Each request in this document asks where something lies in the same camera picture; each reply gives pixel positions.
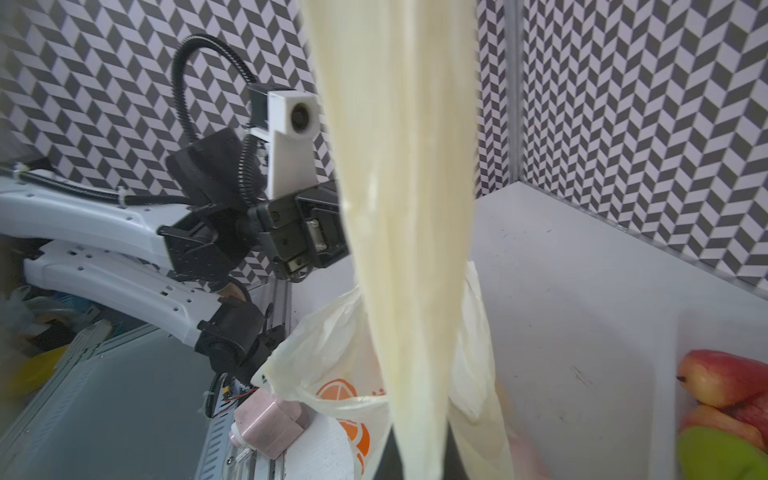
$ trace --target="yellow object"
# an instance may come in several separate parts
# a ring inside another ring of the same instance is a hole
[[[69,345],[33,356],[5,384],[5,396],[18,397],[42,387],[54,374],[56,363]]]
[[[403,471],[437,480],[474,208],[475,3],[302,7]]]

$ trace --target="black cable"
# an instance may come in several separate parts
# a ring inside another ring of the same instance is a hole
[[[247,207],[256,206],[256,198],[260,192],[253,188],[253,169],[256,168],[256,151],[259,142],[256,137],[246,134],[243,139],[243,150],[240,152],[240,161],[237,162],[237,192]]]
[[[246,400],[248,400],[248,399],[250,398],[250,396],[251,396],[251,395],[253,395],[253,394],[254,394],[254,393],[255,393],[255,392],[258,390],[258,389],[259,389],[259,387],[256,387],[256,388],[254,388],[254,389],[251,389],[251,390],[250,390],[249,392],[247,392],[245,395],[243,395],[243,396],[241,396],[239,399],[237,399],[237,406],[241,406],[241,405],[243,405],[243,402],[245,402]]]
[[[243,294],[243,297],[245,298],[245,301],[250,303],[250,292],[245,287],[245,285],[243,285],[242,282],[240,282],[239,280],[235,279],[232,276],[229,277],[229,281],[230,281],[230,283],[233,283],[234,286],[236,286],[237,289]]]
[[[221,380],[221,377],[224,375],[226,375],[226,373],[217,373],[214,375],[213,382],[210,383],[210,388],[208,389],[208,397],[205,399],[204,409],[205,416],[209,419],[214,417],[214,405],[216,404],[216,398],[219,396],[219,389],[217,387],[219,385],[219,380]]]
[[[187,99],[184,94],[184,69],[187,67],[190,56],[201,48],[210,48],[226,58],[235,66],[246,83],[252,84],[257,82],[256,76],[245,65],[243,59],[223,41],[204,33],[186,37],[174,55],[174,61],[170,67],[170,84],[173,88],[176,117],[179,119],[184,135],[187,136],[190,144],[197,141],[197,131],[187,110]],[[257,148],[257,139],[250,134],[246,134],[245,139],[243,139],[243,150],[240,152],[240,161],[237,163],[237,191],[247,207],[256,205],[257,197],[260,193],[253,188],[253,169],[256,168]]]
[[[238,73],[243,76],[246,83],[257,82],[256,77],[245,65],[243,59],[237,56],[232,48],[223,41],[204,33],[196,33],[186,37],[181,42],[179,49],[176,50],[174,61],[170,66],[170,84],[173,88],[176,117],[179,119],[181,128],[184,130],[184,134],[187,136],[190,144],[197,141],[197,132],[187,110],[187,100],[184,98],[184,69],[187,67],[187,61],[189,61],[190,56],[201,48],[210,48],[226,58],[237,68]]]
[[[13,177],[14,170],[12,167],[0,165],[0,175]],[[28,184],[40,185],[75,197],[96,200],[97,202],[105,202],[108,204],[120,204],[120,196],[117,193],[92,190],[77,184],[69,184],[60,180],[55,180],[54,178],[33,174],[28,171],[20,172],[18,177],[19,180],[23,180]],[[192,200],[179,195],[125,195],[123,201],[126,205],[192,204]]]
[[[266,310],[264,310],[264,326],[261,327],[261,335],[262,336],[266,335],[266,325],[268,323],[267,320],[270,319],[270,317],[272,316],[272,313],[274,312],[274,310],[275,310],[275,304],[271,303],[271,302],[270,302],[269,305],[266,306]]]

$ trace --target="green apple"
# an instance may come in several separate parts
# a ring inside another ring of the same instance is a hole
[[[768,455],[730,433],[691,427],[677,437],[685,480],[767,480]]]

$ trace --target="gray surface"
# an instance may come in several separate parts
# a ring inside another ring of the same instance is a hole
[[[355,286],[352,256],[342,258],[328,268],[314,270],[301,283],[291,285],[291,325],[323,308]]]
[[[41,440],[22,478],[192,477],[207,427],[198,412],[201,393],[213,376],[204,356],[156,330],[94,356],[71,376],[85,378],[76,401]],[[66,390],[58,394],[54,405]],[[33,443],[36,432],[29,434]]]
[[[523,0],[504,0],[507,41],[507,116],[509,119],[510,183],[520,180],[522,150],[522,15]]]

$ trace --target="red wire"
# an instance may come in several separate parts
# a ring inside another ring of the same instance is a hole
[[[258,389],[259,389],[259,387],[256,387],[255,389],[248,390],[247,392],[242,393],[242,394],[240,394],[238,396],[234,396],[231,399],[227,400],[227,403],[232,402],[233,400],[241,399],[241,398],[243,398],[246,395],[249,395],[249,394],[251,394],[253,392],[256,392]]]
[[[214,418],[214,419],[215,419],[216,417],[218,417],[218,416],[219,416],[219,415],[221,415],[222,413],[226,412],[227,410],[231,409],[232,407],[234,407],[234,404],[232,404],[232,405],[230,405],[230,406],[226,407],[224,410],[220,410],[220,411],[219,411],[219,412],[218,412],[216,415],[214,415],[212,418]]]

